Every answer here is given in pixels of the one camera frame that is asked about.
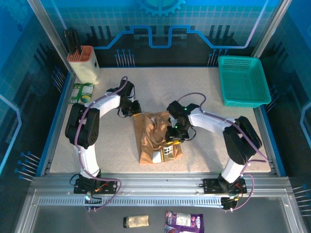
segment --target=knife block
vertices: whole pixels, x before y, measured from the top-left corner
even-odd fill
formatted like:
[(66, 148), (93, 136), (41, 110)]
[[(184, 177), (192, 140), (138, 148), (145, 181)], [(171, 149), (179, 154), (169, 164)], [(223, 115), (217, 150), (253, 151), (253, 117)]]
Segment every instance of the knife block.
[(98, 84), (100, 70), (94, 48), (92, 46), (81, 46), (81, 49), (81, 54), (78, 50), (73, 55), (68, 54), (67, 61), (81, 83)]

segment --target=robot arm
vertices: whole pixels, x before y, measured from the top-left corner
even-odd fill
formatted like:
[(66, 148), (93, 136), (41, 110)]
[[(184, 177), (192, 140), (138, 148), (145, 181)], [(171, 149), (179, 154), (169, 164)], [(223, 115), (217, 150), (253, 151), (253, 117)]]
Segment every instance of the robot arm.
[(218, 134), (225, 141), (229, 160), (219, 176), (219, 185), (224, 192), (235, 183), (241, 175), (241, 172), (256, 151), (249, 145), (236, 128), (228, 121), (238, 124), (246, 133), (248, 138), (259, 149), (261, 140), (252, 127), (249, 120), (243, 116), (238, 119), (226, 118), (208, 112), (202, 112), (198, 105), (190, 104), (187, 107), (182, 106), (177, 101), (172, 102), (167, 111), (170, 113), (172, 126), (167, 128), (166, 141), (185, 141), (189, 138), (188, 129), (191, 126), (201, 127), (208, 131)]
[[(124, 80), (121, 81), (120, 87), (124, 85)], [(109, 89), (105, 95), (116, 91), (119, 88)], [(82, 162), (86, 170), (94, 177), (100, 176), (101, 172), (97, 165), (95, 154), (95, 142), (99, 135), (99, 119), (112, 109), (121, 109), (125, 117), (130, 117), (134, 114), (141, 113), (140, 105), (135, 97), (135, 87), (131, 82), (127, 82), (123, 90), (117, 94), (110, 95), (98, 102), (96, 102), (87, 112), (85, 121), (81, 127), (78, 136), (78, 145), (81, 146)], [(69, 138), (70, 143), (74, 145), (74, 138), (77, 133), (77, 128), (80, 123), (82, 114), (90, 105), (76, 103), (72, 106), (68, 123), (65, 130), (65, 135)], [(90, 179), (85, 171), (81, 168), (80, 175), (84, 178)]]

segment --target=blue edge trim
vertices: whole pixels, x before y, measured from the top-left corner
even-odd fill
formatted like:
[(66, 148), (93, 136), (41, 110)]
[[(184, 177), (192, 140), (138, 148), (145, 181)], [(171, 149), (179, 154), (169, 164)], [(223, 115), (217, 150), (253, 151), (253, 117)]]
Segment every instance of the blue edge trim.
[(282, 163), (282, 160), (281, 160), (280, 153), (278, 152), (278, 148), (276, 146), (276, 141), (275, 141), (274, 135), (272, 133), (272, 129), (271, 129), (271, 126), (270, 126), (270, 123), (269, 123), (269, 120), (268, 120), (267, 113), (264, 110), (263, 105), (260, 106), (260, 109), (261, 109), (261, 112), (262, 112), (264, 123), (266, 124), (266, 127), (267, 127), (268, 135), (270, 137), (270, 141), (271, 141), (271, 144), (272, 144), (272, 149), (273, 149), (275, 157), (276, 157), (277, 167), (278, 167), (278, 170), (280, 172), (279, 175), (280, 176), (286, 176), (285, 169), (284, 169), (284, 166), (283, 166), (283, 163)]
[(66, 90), (67, 90), (69, 82), (70, 82), (70, 76), (71, 76), (71, 74), (70, 74), (70, 72), (68, 72), (67, 77), (66, 77), (66, 82), (65, 82), (65, 85), (64, 85), (64, 88), (63, 88), (63, 92), (62, 92), (62, 94), (61, 94), (61, 96), (59, 98), (59, 102), (58, 102), (58, 105), (57, 105), (57, 108), (56, 108), (56, 111), (55, 111), (55, 115), (54, 115), (54, 118), (53, 118), (53, 121), (52, 121), (52, 125), (51, 125), (50, 131), (49, 131), (49, 135), (48, 135), (47, 141), (45, 143), (45, 146), (44, 146), (44, 149), (43, 149), (43, 152), (42, 152), (42, 156), (41, 156), (41, 159), (40, 159), (40, 163), (38, 165), (38, 169), (36, 171), (35, 176), (41, 176), (41, 172), (42, 172), (45, 160), (46, 160), (46, 158), (48, 156), (48, 150), (49, 150), (49, 146), (50, 146), (50, 143), (51, 143), (51, 140), (52, 140), (52, 136), (53, 136), (53, 133), (54, 133), (54, 130), (55, 130), (55, 127), (56, 127), (57, 119), (58, 119), (58, 116), (59, 116), (59, 113), (60, 113), (60, 110), (61, 110), (61, 107), (62, 107), (62, 103), (63, 103), (63, 101), (65, 99)]

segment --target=blue enclosure wall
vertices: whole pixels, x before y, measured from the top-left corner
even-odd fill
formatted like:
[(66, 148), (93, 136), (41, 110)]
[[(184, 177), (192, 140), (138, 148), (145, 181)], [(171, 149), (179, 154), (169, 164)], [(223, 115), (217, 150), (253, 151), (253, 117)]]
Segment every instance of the blue enclosure wall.
[(67, 70), (27, 1), (0, 1), (0, 51), (0, 232), (9, 233), (36, 170), (21, 152), (41, 157), (61, 95), (51, 75)]
[(265, 111), (294, 188), (311, 184), (310, 9), (293, 0), (261, 57), (272, 95)]
[[(221, 54), (251, 55), (278, 0), (43, 0), (42, 4), (61, 38), (65, 28), (75, 28), (82, 44), (95, 47), (102, 67), (134, 62), (212, 66)], [(115, 58), (116, 50), (123, 62)]]

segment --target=small bottle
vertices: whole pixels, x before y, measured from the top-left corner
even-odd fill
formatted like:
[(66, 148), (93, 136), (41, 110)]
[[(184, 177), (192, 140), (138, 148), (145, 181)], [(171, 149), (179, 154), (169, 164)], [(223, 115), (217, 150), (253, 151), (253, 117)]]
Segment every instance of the small bottle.
[(149, 215), (129, 216), (123, 218), (124, 228), (149, 226)]

